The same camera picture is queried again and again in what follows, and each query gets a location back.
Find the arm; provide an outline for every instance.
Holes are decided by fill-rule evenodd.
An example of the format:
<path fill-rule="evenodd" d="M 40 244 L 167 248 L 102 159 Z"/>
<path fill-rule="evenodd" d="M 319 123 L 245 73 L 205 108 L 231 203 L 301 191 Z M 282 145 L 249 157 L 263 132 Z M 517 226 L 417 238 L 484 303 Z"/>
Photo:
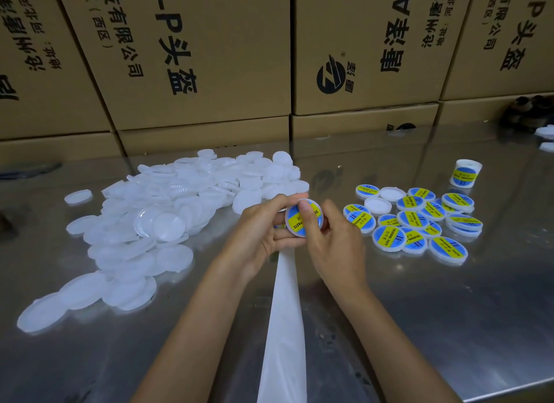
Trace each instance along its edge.
<path fill-rule="evenodd" d="M 387 401 L 460 402 L 367 286 L 360 230 L 331 201 L 322 206 L 329 222 L 323 231 L 311 208 L 304 206 L 304 201 L 298 206 L 314 266 L 356 331 Z"/>
<path fill-rule="evenodd" d="M 208 400 L 219 359 L 248 282 L 267 257 L 305 239 L 287 230 L 279 210 L 306 194 L 273 200 L 246 209 L 238 225 L 208 268 L 183 315 L 150 367 L 132 403 L 204 403 Z"/>

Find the hand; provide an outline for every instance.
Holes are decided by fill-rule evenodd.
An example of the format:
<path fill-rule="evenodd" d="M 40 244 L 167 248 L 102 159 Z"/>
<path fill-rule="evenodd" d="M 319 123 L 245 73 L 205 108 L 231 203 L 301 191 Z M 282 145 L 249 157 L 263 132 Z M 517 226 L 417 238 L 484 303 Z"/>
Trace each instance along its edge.
<path fill-rule="evenodd" d="M 367 289 L 366 247 L 360 229 L 351 224 L 330 200 L 321 207 L 328 221 L 321 231 L 308 202 L 299 201 L 298 208 L 315 270 L 335 299 L 338 301 L 344 293 Z"/>
<path fill-rule="evenodd" d="M 279 212 L 308 197 L 307 193 L 292 196 L 277 195 L 269 202 L 245 209 L 219 256 L 225 264 L 235 264 L 249 281 L 275 251 L 298 247 L 305 238 L 294 236 L 286 228 L 273 228 L 285 223 L 285 212 Z"/>

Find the stainless steel table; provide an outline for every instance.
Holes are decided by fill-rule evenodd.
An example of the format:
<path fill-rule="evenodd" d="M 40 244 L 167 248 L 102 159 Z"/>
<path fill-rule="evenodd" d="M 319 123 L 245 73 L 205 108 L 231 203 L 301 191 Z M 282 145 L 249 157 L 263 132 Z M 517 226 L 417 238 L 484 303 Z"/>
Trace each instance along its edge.
<path fill-rule="evenodd" d="M 385 255 L 367 242 L 367 280 L 431 364 L 466 401 L 554 378 L 554 156 L 530 135 L 505 136 L 487 124 L 436 130 L 367 133 L 288 144 L 217 150 L 272 154 L 290 148 L 311 196 L 337 205 L 359 202 L 361 183 L 402 189 L 451 189 L 454 162 L 484 167 L 469 195 L 483 234 L 466 243 L 469 258 L 445 266 Z M 100 190 L 138 163 L 172 162 L 181 154 L 68 163 L 31 180 L 0 183 L 0 212 L 13 231 L 0 236 L 0 401 L 124 402 L 132 395 L 237 217 L 229 208 L 187 241 L 189 273 L 162 275 L 148 307 L 117 314 L 97 302 L 44 333 L 16 328 L 33 299 L 95 270 L 87 244 L 65 226 L 98 213 Z M 63 197 L 89 188 L 95 198 L 69 207 Z M 375 402 L 377 392 L 350 324 L 312 268 L 296 252 L 306 335 L 309 402 Z M 212 402 L 256 401 L 272 301 L 275 262 L 264 266 L 240 303 L 214 382 Z"/>

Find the right hand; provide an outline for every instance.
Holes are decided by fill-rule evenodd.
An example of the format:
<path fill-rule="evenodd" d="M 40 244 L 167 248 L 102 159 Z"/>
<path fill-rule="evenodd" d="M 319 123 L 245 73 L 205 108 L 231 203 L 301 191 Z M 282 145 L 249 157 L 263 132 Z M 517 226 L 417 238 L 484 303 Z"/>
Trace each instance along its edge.
<path fill-rule="evenodd" d="M 322 231 L 306 200 L 299 200 L 298 208 L 315 270 L 335 299 L 345 293 L 367 289 L 366 247 L 360 229 L 351 224 L 330 200 L 326 200 L 321 207 L 329 223 L 327 227 L 323 226 Z"/>

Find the white plastic bag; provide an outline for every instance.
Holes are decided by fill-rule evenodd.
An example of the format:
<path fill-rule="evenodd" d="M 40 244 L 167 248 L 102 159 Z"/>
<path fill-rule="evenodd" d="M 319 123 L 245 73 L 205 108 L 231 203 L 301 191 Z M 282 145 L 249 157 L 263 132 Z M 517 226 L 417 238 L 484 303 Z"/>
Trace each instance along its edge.
<path fill-rule="evenodd" d="M 279 252 L 258 403 L 306 403 L 306 345 L 294 250 Z"/>

